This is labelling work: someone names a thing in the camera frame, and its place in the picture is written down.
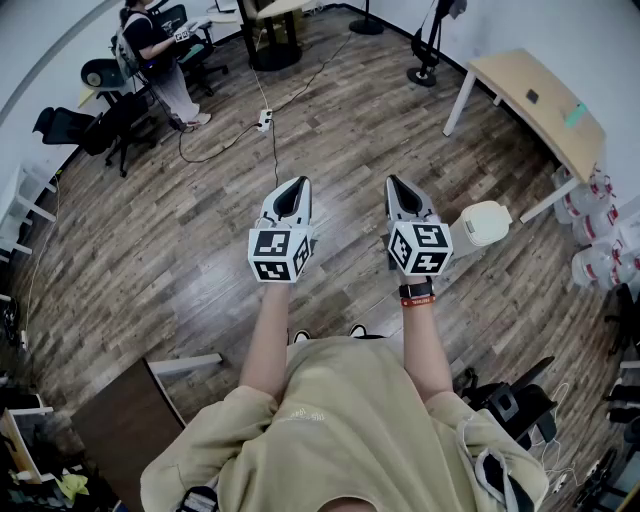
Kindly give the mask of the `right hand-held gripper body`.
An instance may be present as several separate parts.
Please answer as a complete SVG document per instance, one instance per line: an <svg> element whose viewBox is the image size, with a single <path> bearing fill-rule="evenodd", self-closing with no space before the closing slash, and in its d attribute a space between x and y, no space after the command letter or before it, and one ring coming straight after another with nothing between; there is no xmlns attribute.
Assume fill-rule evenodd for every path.
<svg viewBox="0 0 640 512"><path fill-rule="evenodd" d="M449 226L444 223L392 223L387 251L391 269L405 276L438 276L447 266L453 244Z"/></svg>

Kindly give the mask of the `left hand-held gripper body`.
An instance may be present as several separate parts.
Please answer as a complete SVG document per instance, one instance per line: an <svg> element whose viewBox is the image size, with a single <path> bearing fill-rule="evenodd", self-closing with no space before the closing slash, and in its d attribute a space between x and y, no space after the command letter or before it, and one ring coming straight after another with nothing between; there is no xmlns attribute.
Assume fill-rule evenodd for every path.
<svg viewBox="0 0 640 512"><path fill-rule="evenodd" d="M248 261L258 282L296 283L312 255L310 225L260 218L249 231Z"/></svg>

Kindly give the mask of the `white pedal trash bin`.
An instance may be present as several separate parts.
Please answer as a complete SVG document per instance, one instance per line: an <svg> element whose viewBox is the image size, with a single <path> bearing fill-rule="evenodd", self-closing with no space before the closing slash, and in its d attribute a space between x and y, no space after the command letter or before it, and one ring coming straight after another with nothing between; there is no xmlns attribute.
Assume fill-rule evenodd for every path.
<svg viewBox="0 0 640 512"><path fill-rule="evenodd" d="M506 206L483 201L466 207L449 226L453 259L459 259L502 240L512 224Z"/></svg>

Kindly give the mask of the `person's right forearm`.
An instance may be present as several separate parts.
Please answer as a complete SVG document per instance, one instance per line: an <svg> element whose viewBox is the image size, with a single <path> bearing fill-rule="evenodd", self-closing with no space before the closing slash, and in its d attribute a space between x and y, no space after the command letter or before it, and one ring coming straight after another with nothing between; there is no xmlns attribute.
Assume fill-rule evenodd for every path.
<svg viewBox="0 0 640 512"><path fill-rule="evenodd" d="M402 306L404 368L414 384L421 400L426 403L432 397L452 392L452 375L449 361L436 327L435 300L419 298L415 304L410 299Z"/></svg>

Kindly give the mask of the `person's left forearm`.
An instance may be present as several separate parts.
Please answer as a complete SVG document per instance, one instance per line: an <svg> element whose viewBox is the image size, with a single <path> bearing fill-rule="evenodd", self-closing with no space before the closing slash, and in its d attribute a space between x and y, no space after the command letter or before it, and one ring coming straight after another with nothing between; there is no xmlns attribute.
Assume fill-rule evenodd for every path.
<svg viewBox="0 0 640 512"><path fill-rule="evenodd" d="M267 284L239 381L274 399L284 387L290 296L288 283Z"/></svg>

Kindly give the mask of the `black smartwatch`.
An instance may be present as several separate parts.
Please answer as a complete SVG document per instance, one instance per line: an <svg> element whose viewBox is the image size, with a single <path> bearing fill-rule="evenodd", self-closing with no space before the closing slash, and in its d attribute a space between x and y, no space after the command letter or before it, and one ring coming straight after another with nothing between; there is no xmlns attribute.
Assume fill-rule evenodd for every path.
<svg viewBox="0 0 640 512"><path fill-rule="evenodd" d="M419 279L417 282L407 282L399 286L399 296L402 299L418 299L433 295L433 284L429 276Z"/></svg>

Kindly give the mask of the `black coat rack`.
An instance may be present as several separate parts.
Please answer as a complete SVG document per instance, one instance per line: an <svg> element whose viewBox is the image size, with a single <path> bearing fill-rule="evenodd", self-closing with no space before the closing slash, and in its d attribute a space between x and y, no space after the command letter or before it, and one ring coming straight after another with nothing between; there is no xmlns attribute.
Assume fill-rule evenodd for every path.
<svg viewBox="0 0 640 512"><path fill-rule="evenodd" d="M433 87L437 80L435 69L440 61L440 46L442 36L442 21L450 16L456 19L467 9L468 0L432 0L424 20L411 39L411 50L420 62L420 67L410 68L407 71L408 79L422 87ZM423 28L429 19L432 8L435 12L432 19L431 30L427 42L423 40Z"/></svg>

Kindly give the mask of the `light wooden desk white legs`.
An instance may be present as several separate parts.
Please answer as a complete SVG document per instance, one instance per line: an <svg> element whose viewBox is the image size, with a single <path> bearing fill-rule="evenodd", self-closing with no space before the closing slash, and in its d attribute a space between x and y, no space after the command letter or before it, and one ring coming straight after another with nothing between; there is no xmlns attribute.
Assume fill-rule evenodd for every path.
<svg viewBox="0 0 640 512"><path fill-rule="evenodd" d="M476 81L496 94L495 102L509 106L534 130L571 179L520 216L525 224L552 206L564 194L589 181L596 167L605 160L606 133L588 111L576 127L565 126L565 116L581 100L538 59L524 49L476 58L468 63L443 134L450 136L467 103ZM526 93L534 90L539 99L532 104Z"/></svg>

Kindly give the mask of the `black office chair green seat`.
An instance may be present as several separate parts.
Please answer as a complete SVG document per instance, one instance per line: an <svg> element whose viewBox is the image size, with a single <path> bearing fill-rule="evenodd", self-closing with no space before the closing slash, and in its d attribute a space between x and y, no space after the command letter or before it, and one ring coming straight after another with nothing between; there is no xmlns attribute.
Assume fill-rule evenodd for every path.
<svg viewBox="0 0 640 512"><path fill-rule="evenodd" d="M209 29L213 22L207 16L189 17L186 7L175 5L164 11L157 11L156 19L168 35L176 35L179 28L187 29L187 40L178 44L176 59L188 87L198 86L202 92L212 97L210 75L216 72L229 74L226 64L207 67L207 61L215 52Z"/></svg>

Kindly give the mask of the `black floor fan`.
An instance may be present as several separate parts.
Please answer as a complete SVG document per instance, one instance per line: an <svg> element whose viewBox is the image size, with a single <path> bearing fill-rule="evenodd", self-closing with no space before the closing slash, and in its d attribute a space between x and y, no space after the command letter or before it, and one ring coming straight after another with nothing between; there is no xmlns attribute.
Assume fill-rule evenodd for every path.
<svg viewBox="0 0 640 512"><path fill-rule="evenodd" d="M384 26L376 21L370 14L370 0L365 0L364 17L354 20L349 24L349 29L360 35L379 35L384 31Z"/></svg>

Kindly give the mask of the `black mesh office chair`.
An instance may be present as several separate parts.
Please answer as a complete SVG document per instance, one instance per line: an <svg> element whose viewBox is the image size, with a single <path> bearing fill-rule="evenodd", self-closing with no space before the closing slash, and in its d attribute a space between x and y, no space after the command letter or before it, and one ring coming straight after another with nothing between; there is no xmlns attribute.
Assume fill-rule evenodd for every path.
<svg viewBox="0 0 640 512"><path fill-rule="evenodd" d="M475 369L468 367L464 375L469 384L461 397L469 399L475 410L487 410L499 425L525 450L533 441L530 431L536 427L544 443L550 443L557 434L553 411L558 403L552 400L534 380L554 361L554 356L541 359L513 384L494 382L478 385Z"/></svg>

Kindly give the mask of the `beige t-shirt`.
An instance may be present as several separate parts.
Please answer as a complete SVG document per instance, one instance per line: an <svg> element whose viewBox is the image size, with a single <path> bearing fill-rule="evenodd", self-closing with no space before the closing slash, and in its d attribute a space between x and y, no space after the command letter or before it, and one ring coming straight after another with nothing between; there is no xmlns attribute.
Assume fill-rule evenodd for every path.
<svg viewBox="0 0 640 512"><path fill-rule="evenodd" d="M487 411L423 400L383 340L334 337L298 350L281 399L247 386L202 408L144 470L145 512L177 512L210 485L220 512L318 512L355 498L378 512L505 512L482 476L498 463L533 507L548 479Z"/></svg>

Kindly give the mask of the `dark round fan head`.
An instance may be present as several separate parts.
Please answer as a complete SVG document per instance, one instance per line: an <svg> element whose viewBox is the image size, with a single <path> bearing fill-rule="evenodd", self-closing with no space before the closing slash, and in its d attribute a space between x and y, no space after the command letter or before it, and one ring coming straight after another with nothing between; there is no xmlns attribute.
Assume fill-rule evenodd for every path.
<svg viewBox="0 0 640 512"><path fill-rule="evenodd" d="M82 66L80 75L82 82L95 91L114 91L126 85L114 58L92 59Z"/></svg>

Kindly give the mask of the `dark brown table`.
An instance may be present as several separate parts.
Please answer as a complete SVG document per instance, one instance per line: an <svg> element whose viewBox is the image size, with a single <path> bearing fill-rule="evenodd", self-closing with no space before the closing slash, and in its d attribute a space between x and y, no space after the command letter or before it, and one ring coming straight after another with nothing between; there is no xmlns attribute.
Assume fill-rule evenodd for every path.
<svg viewBox="0 0 640 512"><path fill-rule="evenodd" d="M72 415L88 458L130 512L144 512L144 469L186 423L141 358Z"/></svg>

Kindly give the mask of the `yellow cloth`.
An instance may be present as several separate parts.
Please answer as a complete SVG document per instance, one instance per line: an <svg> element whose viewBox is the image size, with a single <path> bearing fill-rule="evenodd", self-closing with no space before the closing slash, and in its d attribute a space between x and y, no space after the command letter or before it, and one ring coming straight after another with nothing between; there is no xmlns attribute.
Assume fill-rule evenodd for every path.
<svg viewBox="0 0 640 512"><path fill-rule="evenodd" d="M89 496L87 488L88 478L80 474L63 474L60 478L54 478L63 495L74 503L77 496Z"/></svg>

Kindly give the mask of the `round table black pedestal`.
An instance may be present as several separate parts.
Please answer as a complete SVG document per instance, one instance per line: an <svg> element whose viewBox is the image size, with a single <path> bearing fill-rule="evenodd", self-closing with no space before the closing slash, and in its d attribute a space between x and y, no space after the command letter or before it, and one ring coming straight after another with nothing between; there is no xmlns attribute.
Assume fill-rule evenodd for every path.
<svg viewBox="0 0 640 512"><path fill-rule="evenodd" d="M249 56L249 64L255 71L279 71L296 64L302 50L298 45L295 31L294 12L302 11L311 0L274 0L261 8L258 0L237 0L241 16L241 33ZM282 16L285 25L286 43L276 39L274 19ZM253 40L252 27L263 22L267 34L267 46L257 49Z"/></svg>

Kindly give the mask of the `white frame table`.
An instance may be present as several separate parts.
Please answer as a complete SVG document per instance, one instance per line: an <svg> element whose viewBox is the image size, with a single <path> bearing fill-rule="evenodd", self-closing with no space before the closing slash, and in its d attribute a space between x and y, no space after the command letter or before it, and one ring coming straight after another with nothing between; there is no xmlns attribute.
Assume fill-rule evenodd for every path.
<svg viewBox="0 0 640 512"><path fill-rule="evenodd" d="M59 196L58 187L45 180L38 172L19 165L10 175L4 187L0 187L0 261L8 262L5 253L13 251L32 254L32 249L19 242L23 225L33 224L30 214L55 224L57 216L41 208L35 199L22 189L35 185L39 192L48 191Z"/></svg>

